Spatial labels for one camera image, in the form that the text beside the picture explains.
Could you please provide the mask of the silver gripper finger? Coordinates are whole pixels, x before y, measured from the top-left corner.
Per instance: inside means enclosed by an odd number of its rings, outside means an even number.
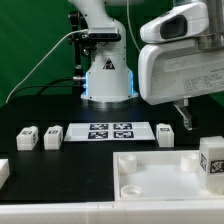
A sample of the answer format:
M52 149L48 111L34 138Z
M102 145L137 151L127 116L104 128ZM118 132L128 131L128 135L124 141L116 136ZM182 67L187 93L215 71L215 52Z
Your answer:
M177 100L174 102L174 106L183 118L184 127L188 131L190 131L193 128L193 125L192 125L192 116L187 110L187 107L189 106L189 101L187 99Z

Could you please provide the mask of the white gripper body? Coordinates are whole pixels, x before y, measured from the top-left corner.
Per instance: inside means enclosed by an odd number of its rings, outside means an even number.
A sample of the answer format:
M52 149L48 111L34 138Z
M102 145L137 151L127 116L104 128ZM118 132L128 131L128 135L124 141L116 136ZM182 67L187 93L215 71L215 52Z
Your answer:
M138 81L150 105L224 91L224 48L199 50L194 39L147 44L139 54Z

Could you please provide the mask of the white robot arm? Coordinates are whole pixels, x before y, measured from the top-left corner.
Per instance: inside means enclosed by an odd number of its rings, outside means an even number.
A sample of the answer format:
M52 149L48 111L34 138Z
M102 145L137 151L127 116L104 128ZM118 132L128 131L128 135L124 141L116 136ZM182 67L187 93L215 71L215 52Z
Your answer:
M138 58L139 90L126 64L126 31L107 6L142 0L68 0L83 15L82 53L91 57L82 100L115 107L140 96L151 105L172 102L185 127L192 97L224 91L224 0L173 0L172 10L140 28L145 42Z

